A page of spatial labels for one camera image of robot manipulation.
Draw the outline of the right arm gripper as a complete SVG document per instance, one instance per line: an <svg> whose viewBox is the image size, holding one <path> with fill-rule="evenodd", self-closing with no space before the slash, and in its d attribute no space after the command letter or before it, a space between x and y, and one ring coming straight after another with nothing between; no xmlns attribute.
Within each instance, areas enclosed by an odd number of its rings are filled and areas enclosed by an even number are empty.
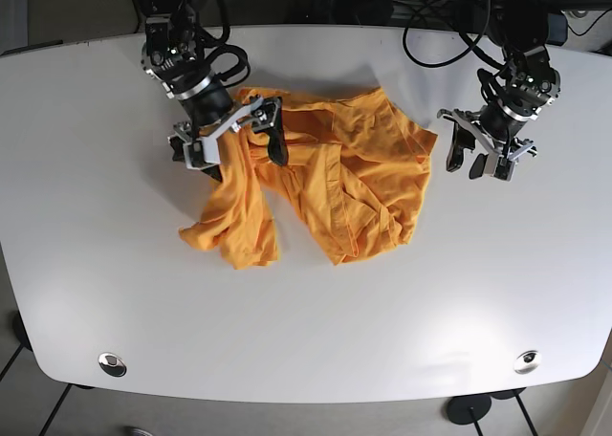
<svg viewBox="0 0 612 436"><path fill-rule="evenodd" d="M221 183L223 177L219 140L231 131L238 133L248 126L255 134L268 138L269 159L286 166L288 149L282 125L282 98L255 95L244 103L235 102L227 92L215 92L211 98L188 98L182 102L188 119L173 125L168 137L172 161L188 169L201 169L212 180Z"/></svg>

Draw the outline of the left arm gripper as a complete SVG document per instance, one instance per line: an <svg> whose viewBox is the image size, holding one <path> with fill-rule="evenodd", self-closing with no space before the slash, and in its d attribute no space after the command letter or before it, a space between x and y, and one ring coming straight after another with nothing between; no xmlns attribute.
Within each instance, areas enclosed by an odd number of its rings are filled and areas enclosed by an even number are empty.
<svg viewBox="0 0 612 436"><path fill-rule="evenodd" d="M465 159L465 151L473 152L479 143L484 149L474 160L470 172L470 179L479 179L491 176L492 167L500 156L515 161L530 154L537 155L536 144L533 140L521 140L517 134L530 120L536 120L538 109L521 109L527 115L517 113L518 108L506 104L497 98L486 104L480 111L461 111L458 109L440 109L437 113L439 119L453 122L451 145L446 159L447 172L460 169Z"/></svg>

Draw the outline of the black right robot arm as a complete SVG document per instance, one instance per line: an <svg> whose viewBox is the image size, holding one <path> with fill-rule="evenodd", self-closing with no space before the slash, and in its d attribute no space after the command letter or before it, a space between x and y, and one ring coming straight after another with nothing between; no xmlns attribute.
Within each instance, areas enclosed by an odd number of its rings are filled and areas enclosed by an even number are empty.
<svg viewBox="0 0 612 436"><path fill-rule="evenodd" d="M174 124L172 159L221 180L219 141L248 126L266 137L270 160L288 162L279 97L254 96L240 104L230 88L251 73L247 52L229 43L225 0L132 0L145 35L142 69L177 100L186 120Z"/></svg>

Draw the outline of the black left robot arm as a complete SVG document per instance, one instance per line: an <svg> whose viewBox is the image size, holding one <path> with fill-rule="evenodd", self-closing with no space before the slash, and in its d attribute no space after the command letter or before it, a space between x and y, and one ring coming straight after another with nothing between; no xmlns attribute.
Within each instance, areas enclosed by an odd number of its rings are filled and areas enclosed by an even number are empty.
<svg viewBox="0 0 612 436"><path fill-rule="evenodd" d="M446 169L461 168L466 151L483 148L470 168L470 178L490 176L509 181L519 159L536 156L534 141L519 131L536 120L561 91L559 72L552 66L548 45L563 45L570 31L568 11L610 11L611 0L485 0L481 10L485 34L501 49L502 62L484 52L478 56L491 65L477 77L485 101L478 111L439 111L453 124Z"/></svg>

